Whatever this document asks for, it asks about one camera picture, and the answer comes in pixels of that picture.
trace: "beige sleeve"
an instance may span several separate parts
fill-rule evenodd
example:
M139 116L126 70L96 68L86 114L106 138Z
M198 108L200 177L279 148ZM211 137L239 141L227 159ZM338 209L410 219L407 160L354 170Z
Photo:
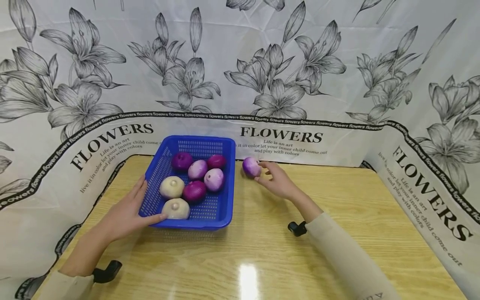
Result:
M55 271L41 289L38 300L86 300L93 285L89 277L69 277Z
M401 299L377 264L329 215L322 213L306 228L312 243L350 288L352 299Z

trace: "black table clamp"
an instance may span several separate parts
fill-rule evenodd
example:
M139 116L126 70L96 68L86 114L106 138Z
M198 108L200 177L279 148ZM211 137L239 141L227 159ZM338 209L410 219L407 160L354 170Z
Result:
M300 224L290 222L288 225L288 229L293 233L294 236L299 237L307 233L307 229L305 227L306 224L307 222L305 221L301 222Z
M93 282L95 283L107 283L115 279L117 273L121 269L121 262L110 261L105 270L95 268L93 270Z

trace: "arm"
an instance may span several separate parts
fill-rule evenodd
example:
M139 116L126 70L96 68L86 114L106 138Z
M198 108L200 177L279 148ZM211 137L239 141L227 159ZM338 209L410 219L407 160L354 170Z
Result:
M140 217L147 182L141 177L133 189L113 205L102 220L79 240L59 271L42 289L39 300L84 300L93 285L93 270L111 242L166 219L165 215Z
M307 222L314 246L322 252L350 288L353 299L399 300L388 278L368 254L288 177L276 163L262 162L271 180L255 180L275 195L291 201Z

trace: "hand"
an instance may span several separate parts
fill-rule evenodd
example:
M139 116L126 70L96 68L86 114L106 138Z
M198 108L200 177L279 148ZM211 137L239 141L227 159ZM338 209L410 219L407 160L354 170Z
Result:
M262 161L259 165L268 169L266 175L272 175L272 178L255 177L255 181L263 185L274 195L292 201L298 194L302 193L277 163Z
M136 230L167 218L167 215L162 214L148 217L138 215L146 190L147 181L145 176L141 176L132 190L117 204L113 205L97 224L97 229L104 232L109 241L119 240Z

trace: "person's left hand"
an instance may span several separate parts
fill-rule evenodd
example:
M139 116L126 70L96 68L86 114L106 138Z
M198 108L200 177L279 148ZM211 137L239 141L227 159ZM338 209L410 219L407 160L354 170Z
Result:
M113 205L97 224L97 229L102 231L109 241L119 240L136 230L167 218L167 215L163 214L147 217L138 215L146 190L147 181L145 176L141 176L132 190L117 204Z

